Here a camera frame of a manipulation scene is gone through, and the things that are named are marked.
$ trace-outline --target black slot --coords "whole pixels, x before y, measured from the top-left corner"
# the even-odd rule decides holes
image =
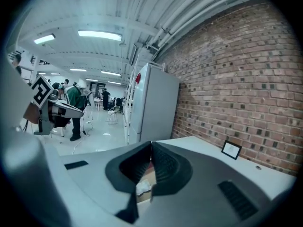
[[[258,209],[249,201],[248,198],[240,191],[231,181],[225,181],[218,184],[218,187],[237,212],[241,220],[245,220],[254,215]]]
[[[85,165],[88,165],[88,163],[86,161],[77,161],[77,162],[65,164],[64,166],[65,166],[66,170],[71,170],[71,169],[78,168],[78,167],[85,166]]]

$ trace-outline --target black shoe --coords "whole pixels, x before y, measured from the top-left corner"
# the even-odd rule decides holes
[[[75,141],[75,140],[78,140],[78,139],[80,139],[81,138],[81,136],[80,135],[72,135],[72,137],[70,138],[70,141]]]

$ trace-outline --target black frame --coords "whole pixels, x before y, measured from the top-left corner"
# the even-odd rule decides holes
[[[238,151],[238,153],[237,153],[237,156],[236,156],[236,157],[232,157],[231,155],[228,155],[227,153],[223,152],[223,151],[224,151],[224,148],[225,148],[226,143],[229,143],[229,144],[231,144],[231,145],[233,145],[233,146],[235,146],[235,147],[238,147],[238,148],[239,148],[239,151]],[[222,152],[223,154],[225,154],[225,155],[229,156],[230,158],[233,158],[234,160],[236,160],[236,159],[238,158],[239,154],[240,154],[241,149],[242,149],[242,146],[239,146],[239,145],[237,145],[237,144],[235,144],[235,143],[232,143],[232,142],[230,142],[230,141],[226,140],[226,141],[224,142],[224,145],[223,145],[223,148],[222,148],[221,152]]]

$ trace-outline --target small picture frame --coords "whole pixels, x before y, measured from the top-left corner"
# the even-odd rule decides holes
[[[225,141],[224,142],[224,146],[221,150],[221,152],[231,158],[233,158],[234,160],[236,160],[240,154],[240,151],[242,149],[242,146],[239,146],[235,143],[229,142],[229,141]]]

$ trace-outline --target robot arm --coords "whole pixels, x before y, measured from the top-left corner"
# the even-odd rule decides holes
[[[43,76],[32,85],[35,92],[33,103],[40,112],[37,135],[49,135],[55,127],[65,127],[71,118],[81,118],[83,111],[58,100],[58,90],[54,89]]]

